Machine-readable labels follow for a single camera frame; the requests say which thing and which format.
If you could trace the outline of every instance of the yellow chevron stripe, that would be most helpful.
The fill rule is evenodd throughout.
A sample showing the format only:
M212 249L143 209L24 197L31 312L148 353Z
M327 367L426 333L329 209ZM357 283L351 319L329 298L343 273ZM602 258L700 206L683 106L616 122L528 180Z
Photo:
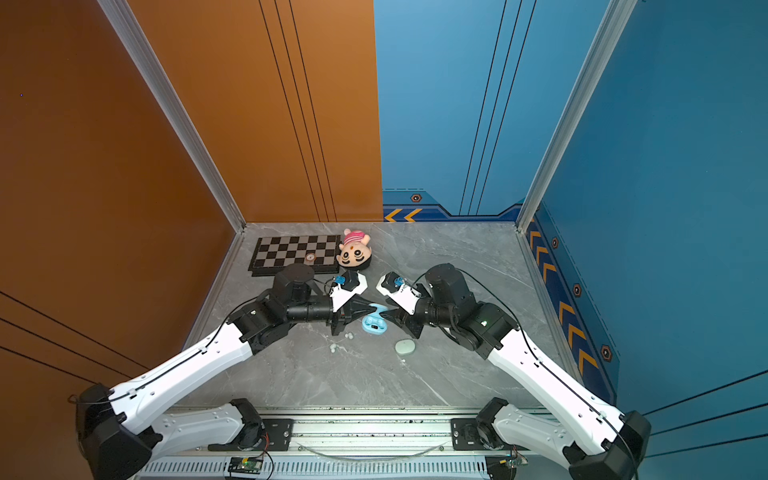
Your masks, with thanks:
M576 312L574 312L574 309L570 305L568 305L567 303L560 302L560 324L561 325L563 324L563 310L565 310L566 312L571 312L574 315L576 315Z
M539 232L531 232L531 250L533 250L533 237L541 237Z
M544 262L544 285L547 284L547 270L552 270L553 272L557 272L557 269L554 268L554 265Z
M571 348L574 348L574 333L576 335L579 335L581 338L585 340L587 339L587 337L584 336L584 332L582 332L581 330L579 330L573 325L569 325L568 326L568 345L570 345Z
M413 220L413 216L416 215L420 211L422 211L422 209L421 208L417 208L416 210L414 210L410 214L406 215L406 220L411 222L411 223L416 223L416 220Z
M584 350L578 351L578 371L580 374L584 375L584 361L587 360L589 363L594 365L596 369L599 369L598 363L593 359L588 353L586 353Z
M392 213L390 213L389 215L384 217L384 220L389 220L390 222L395 223L396 220L393 220L392 217L394 217L395 215L399 214L400 212L402 212L402 208L396 208L396 209L392 210Z
M540 263L542 253L549 253L549 250L544 247L536 247L536 265Z

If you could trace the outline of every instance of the blue wall panel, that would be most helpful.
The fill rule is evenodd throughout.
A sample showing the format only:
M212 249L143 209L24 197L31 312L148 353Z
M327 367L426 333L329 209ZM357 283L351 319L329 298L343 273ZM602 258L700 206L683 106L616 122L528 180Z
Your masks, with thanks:
M638 2L545 195L616 342L622 409L768 369L766 25L765 2ZM765 377L648 418L658 432L768 402ZM753 410L655 435L649 454L766 425ZM765 478L766 447L649 458L643 477Z
M607 3L376 0L384 189L451 215L519 202Z

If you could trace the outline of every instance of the doll face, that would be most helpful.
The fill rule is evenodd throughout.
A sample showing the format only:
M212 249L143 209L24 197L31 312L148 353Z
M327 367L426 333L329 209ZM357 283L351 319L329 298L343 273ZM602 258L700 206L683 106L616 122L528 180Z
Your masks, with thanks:
M345 268L359 266L371 257L371 249L362 242L341 245L341 254L337 260Z

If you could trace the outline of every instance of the aluminum frame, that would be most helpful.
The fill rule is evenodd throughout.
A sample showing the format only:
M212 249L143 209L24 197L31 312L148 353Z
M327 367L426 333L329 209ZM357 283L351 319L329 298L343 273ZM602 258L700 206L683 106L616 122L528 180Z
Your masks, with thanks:
M203 305L200 308L200 311L197 313L197 318L192 324L190 332L187 334L187 340L184 342L184 347L182 347L182 350L188 349L190 346L195 344L197 339L203 336L203 329L208 322L210 314L214 311L216 300L218 300L219 294L221 294L221 290L224 288L224 283L227 281L227 276L229 275L230 270L234 265L237 252L240 251L240 246L243 244L244 239L244 231L235 232L232 243L230 243L230 249L227 250L227 255L224 257L224 260L219 267L219 271L214 278L214 282L211 284L210 289L208 290L208 294L203 301Z
M608 4L600 27L598 27L598 33L594 36L587 57L576 78L576 83L571 90L571 95L565 104L563 114L560 116L558 126L552 134L552 139L549 141L538 170L536 170L528 194L525 196L525 202L516 222L518 231L525 232L528 229L528 224L531 222L539 203L541 203L541 199L544 198L549 182L558 169L565 149L568 148L568 143L576 131L590 98L592 98L595 87L598 86L605 65L611 59L614 48L621 37L621 32L624 31L636 3L637 0L611 0L611 3Z
M581 380L578 365L574 360L573 353L571 353L571 348L568 346L568 341L565 339L565 335L563 335L560 320L558 319L558 313L554 311L552 301L549 298L549 292L547 292L547 286L544 285L544 279L541 278L541 274L536 267L536 259L528 248L525 233L516 232L515 236L518 238L520 250L522 250L523 257L525 258L525 266L531 274L531 280L533 281L533 287L538 296L538 302L541 304L541 309L544 311L547 325L549 325L549 329L552 333L554 346L558 349L558 354L563 360L563 370L568 372L568 375L572 376L577 382L583 385L584 382Z
M246 224L245 218L127 0L98 0L98 3L230 225L235 232L242 231Z

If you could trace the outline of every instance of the orange wall panel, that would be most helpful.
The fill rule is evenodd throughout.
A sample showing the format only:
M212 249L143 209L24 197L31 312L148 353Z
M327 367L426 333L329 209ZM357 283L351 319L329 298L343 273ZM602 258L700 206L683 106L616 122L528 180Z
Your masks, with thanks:
M130 5L247 221L380 220L372 1Z
M373 1L277 2L281 11L289 3L293 5L337 219L381 221Z
M232 228L97 2L0 5L0 291L154 366Z
M0 365L0 409L5 412L0 418L2 477L92 480L88 463L78 451L74 405L67 403L67 397L91 385L2 349Z

